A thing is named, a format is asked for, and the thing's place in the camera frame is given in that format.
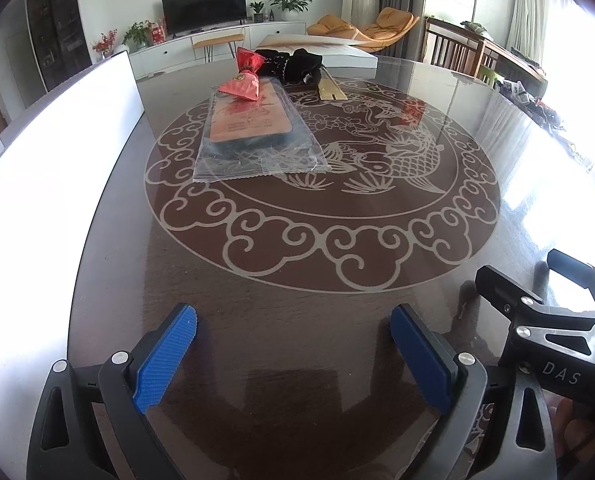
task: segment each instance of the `decorative vase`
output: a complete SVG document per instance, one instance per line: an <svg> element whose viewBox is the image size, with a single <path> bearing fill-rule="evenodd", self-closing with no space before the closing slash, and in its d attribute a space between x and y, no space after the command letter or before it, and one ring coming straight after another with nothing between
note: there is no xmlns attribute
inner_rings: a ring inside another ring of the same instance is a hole
<svg viewBox="0 0 595 480"><path fill-rule="evenodd" d="M285 9L282 11L282 16L285 22L297 22L299 20L299 10L288 10Z"/></svg>

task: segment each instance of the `potted plant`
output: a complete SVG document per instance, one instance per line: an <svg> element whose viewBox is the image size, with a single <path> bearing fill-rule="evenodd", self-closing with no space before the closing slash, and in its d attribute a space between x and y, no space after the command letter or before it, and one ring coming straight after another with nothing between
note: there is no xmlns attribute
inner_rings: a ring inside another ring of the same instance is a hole
<svg viewBox="0 0 595 480"><path fill-rule="evenodd" d="M261 23L264 21L264 14L261 11L264 9L264 2L253 2L249 5L253 9L253 23Z"/></svg>
<svg viewBox="0 0 595 480"><path fill-rule="evenodd" d="M129 30L127 30L126 34L124 35L124 41L122 41L122 44L132 41L135 43L135 46L138 50L148 46L148 37L150 35L149 25L150 22L148 20L145 22L133 23L131 28L129 28Z"/></svg>
<svg viewBox="0 0 595 480"><path fill-rule="evenodd" d="M93 50L100 54L101 59L106 59L113 55L113 45L117 37L117 28L110 30L108 34L102 34L101 40L93 45Z"/></svg>
<svg viewBox="0 0 595 480"><path fill-rule="evenodd" d="M285 20L293 21L299 18L300 12L308 10L308 4L312 2L312 0L273 0L270 4L282 9Z"/></svg>

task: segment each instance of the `red wrapped candy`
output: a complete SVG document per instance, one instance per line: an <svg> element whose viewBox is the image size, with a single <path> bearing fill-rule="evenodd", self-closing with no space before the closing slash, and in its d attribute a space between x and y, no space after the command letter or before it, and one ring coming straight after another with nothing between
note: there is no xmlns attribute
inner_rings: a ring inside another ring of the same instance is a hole
<svg viewBox="0 0 595 480"><path fill-rule="evenodd" d="M219 91L248 101L260 98L260 78L256 72L264 64L263 56L241 46L237 47L237 66L240 73L220 86Z"/></svg>

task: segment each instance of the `orange lounge chair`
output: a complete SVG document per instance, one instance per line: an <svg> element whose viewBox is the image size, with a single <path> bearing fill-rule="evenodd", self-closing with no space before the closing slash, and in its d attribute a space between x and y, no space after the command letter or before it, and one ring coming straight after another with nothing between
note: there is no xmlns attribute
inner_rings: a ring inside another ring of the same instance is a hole
<svg viewBox="0 0 595 480"><path fill-rule="evenodd" d="M401 40L419 21L419 16L410 12L385 7L379 13L377 21L366 28L357 28L333 14L328 14L306 29L306 32L309 36L363 41L364 43L356 45L357 48L365 52L378 52Z"/></svg>

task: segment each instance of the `metal screw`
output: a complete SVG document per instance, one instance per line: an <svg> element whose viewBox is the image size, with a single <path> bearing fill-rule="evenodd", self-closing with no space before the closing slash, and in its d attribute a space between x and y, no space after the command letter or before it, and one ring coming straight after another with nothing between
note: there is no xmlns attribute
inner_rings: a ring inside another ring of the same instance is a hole
<svg viewBox="0 0 595 480"><path fill-rule="evenodd" d="M66 366L66 361L58 361L53 365L53 372L63 372L64 370L66 370Z"/></svg>
<svg viewBox="0 0 595 480"><path fill-rule="evenodd" d="M128 361L128 354L126 352L117 352L113 354L113 357L110 359L116 365L123 365L126 361Z"/></svg>
<svg viewBox="0 0 595 480"><path fill-rule="evenodd" d="M518 326L515 329L515 333L517 335L519 335L520 337L524 337L524 338L531 336L531 331L528 328L526 328L525 326Z"/></svg>
<svg viewBox="0 0 595 480"><path fill-rule="evenodd" d="M530 374L533 371L529 363L520 363L519 365L517 365L517 368L519 368L520 372L523 372L525 374Z"/></svg>
<svg viewBox="0 0 595 480"><path fill-rule="evenodd" d="M472 364L475 364L475 357L473 357L468 352L462 352L460 355L457 356L457 358L463 365L470 366Z"/></svg>

